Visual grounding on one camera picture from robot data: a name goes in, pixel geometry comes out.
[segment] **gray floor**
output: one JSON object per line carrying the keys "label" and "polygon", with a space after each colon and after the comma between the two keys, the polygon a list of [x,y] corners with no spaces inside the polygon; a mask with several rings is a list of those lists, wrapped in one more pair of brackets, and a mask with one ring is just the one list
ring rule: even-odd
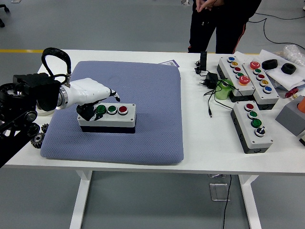
{"label": "gray floor", "polygon": [[[186,52],[191,7],[179,0],[22,0],[0,9],[0,49],[61,49]],[[259,13],[283,18],[305,16],[302,0],[263,1]],[[251,21],[260,21],[254,15]],[[303,47],[305,19],[267,17],[266,35]],[[263,22],[248,23],[237,50],[278,52],[263,33]],[[214,37],[208,47],[214,52]],[[14,74],[35,73],[39,53],[0,52],[0,84]],[[74,171],[0,169],[0,228],[68,228],[79,185]],[[83,229],[222,228],[223,202],[210,199],[207,175],[95,172]],[[228,182],[217,179],[215,182]],[[263,176],[253,183],[263,229],[303,229],[305,178]],[[237,176],[233,176],[226,229],[247,229]]]}

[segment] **table leg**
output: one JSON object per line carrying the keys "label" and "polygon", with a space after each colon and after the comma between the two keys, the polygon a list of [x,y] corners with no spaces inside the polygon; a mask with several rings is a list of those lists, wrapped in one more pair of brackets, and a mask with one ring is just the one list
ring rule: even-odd
{"label": "table leg", "polygon": [[258,175],[239,175],[250,228],[262,229],[251,188],[251,183],[255,181],[256,178],[258,178]]}
{"label": "table leg", "polygon": [[75,201],[70,229],[81,228],[82,218],[85,211],[86,200],[92,176],[92,171],[76,170],[76,172],[81,177],[81,182]]}

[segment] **person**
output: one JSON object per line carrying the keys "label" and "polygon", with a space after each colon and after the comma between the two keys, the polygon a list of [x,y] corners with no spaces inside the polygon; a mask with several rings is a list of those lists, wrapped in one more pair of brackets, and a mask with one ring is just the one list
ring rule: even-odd
{"label": "person", "polygon": [[233,54],[261,0],[193,0],[188,52],[206,51],[216,29],[216,53]]}

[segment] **blue cushion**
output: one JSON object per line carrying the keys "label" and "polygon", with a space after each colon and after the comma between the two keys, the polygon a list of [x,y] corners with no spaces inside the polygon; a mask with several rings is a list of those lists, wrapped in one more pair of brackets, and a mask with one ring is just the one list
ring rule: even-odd
{"label": "blue cushion", "polygon": [[[183,160],[180,73],[175,66],[134,62],[79,62],[71,79],[92,78],[137,106],[135,134],[84,133],[76,105],[56,110],[41,147],[53,159],[176,164]],[[115,103],[113,97],[104,100]]]}

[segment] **metal gear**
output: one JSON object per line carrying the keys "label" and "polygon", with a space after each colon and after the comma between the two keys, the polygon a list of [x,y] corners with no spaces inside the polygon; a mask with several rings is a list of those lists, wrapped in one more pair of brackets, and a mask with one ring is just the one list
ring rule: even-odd
{"label": "metal gear", "polygon": [[41,130],[42,130],[44,133],[46,133],[47,130],[48,130],[48,127],[49,127],[49,124],[48,124],[48,123],[43,124],[43,125],[41,126]]}
{"label": "metal gear", "polygon": [[42,145],[42,142],[43,142],[43,139],[44,139],[44,135],[45,133],[41,132],[39,134],[37,134],[34,138],[31,139],[31,144],[37,148],[37,149],[40,149],[41,148],[41,145]]}

